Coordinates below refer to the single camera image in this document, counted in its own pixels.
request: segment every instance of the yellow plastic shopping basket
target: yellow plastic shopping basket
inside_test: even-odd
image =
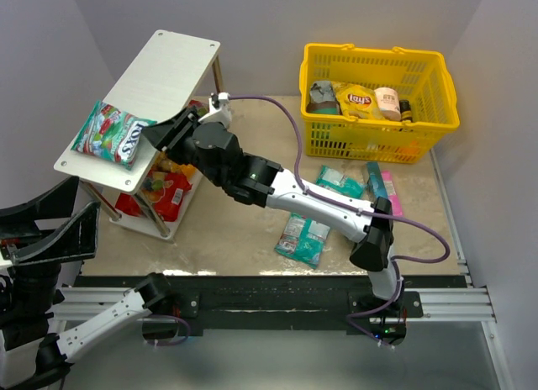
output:
[[[319,80],[391,87],[409,100],[413,122],[307,113],[309,89]],[[299,89],[307,155],[414,163],[460,124],[452,78],[435,51],[308,44]]]

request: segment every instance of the shelf leg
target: shelf leg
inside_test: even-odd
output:
[[[144,215],[153,222],[157,230],[159,230],[161,236],[168,237],[170,235],[170,229],[168,226],[166,226],[159,214],[153,209],[153,205],[151,205],[151,202],[144,195],[144,193],[139,190],[135,195],[133,195],[133,199],[136,201],[136,203],[138,203],[138,206]]]
[[[222,72],[220,71],[220,61],[219,56],[215,57],[213,61],[213,78],[215,80],[215,87],[217,88],[217,93],[224,91],[224,83],[222,82]]]
[[[121,213],[116,211],[112,204],[89,182],[79,181],[79,185],[90,197],[101,203],[101,209],[114,221],[118,222],[121,219]]]

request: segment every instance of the yellow chip bag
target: yellow chip bag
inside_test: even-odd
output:
[[[343,115],[359,119],[385,119],[372,89],[345,82],[332,82],[332,86]]]

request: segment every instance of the pink box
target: pink box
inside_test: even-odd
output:
[[[390,171],[382,171],[381,178],[383,179],[383,183],[385,184],[388,199],[390,199],[390,202],[393,205],[393,215],[403,216],[404,212],[402,212],[402,205],[400,204],[400,200],[398,198],[398,195],[396,194],[396,190],[394,189],[393,177],[391,176]]]

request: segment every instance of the green snack bag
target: green snack bag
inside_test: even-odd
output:
[[[364,191],[359,182],[327,166],[321,168],[316,185],[356,199],[360,198]],[[329,231],[329,226],[292,213],[275,246],[275,251],[315,269],[319,264],[319,255],[323,251]]]
[[[71,150],[119,163],[130,170],[135,162],[142,129],[153,124],[157,122],[139,119],[97,101]]]

